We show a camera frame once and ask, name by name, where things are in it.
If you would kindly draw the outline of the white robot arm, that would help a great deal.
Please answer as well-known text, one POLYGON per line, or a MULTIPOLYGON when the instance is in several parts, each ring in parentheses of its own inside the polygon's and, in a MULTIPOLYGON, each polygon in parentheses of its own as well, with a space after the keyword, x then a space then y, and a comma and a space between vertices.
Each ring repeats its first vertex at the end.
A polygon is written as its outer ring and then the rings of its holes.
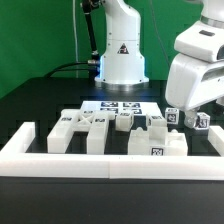
MULTIPOLYGON (((177 36, 165 98, 184 112, 213 100, 224 104, 224 0, 187 0, 202 4, 200 19, 177 36)), ((98 86, 117 89, 146 84, 140 53, 139 13, 124 0, 82 0, 86 20, 102 6, 106 14, 106 51, 100 56, 98 86)))

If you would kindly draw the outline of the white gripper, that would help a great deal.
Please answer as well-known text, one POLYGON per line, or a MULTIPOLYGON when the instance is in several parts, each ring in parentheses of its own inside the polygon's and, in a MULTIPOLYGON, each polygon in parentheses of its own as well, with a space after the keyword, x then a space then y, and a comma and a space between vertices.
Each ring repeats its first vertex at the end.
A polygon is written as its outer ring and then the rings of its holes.
POLYGON ((189 111, 224 97, 224 61, 208 63, 178 54, 170 67, 165 98, 189 111))

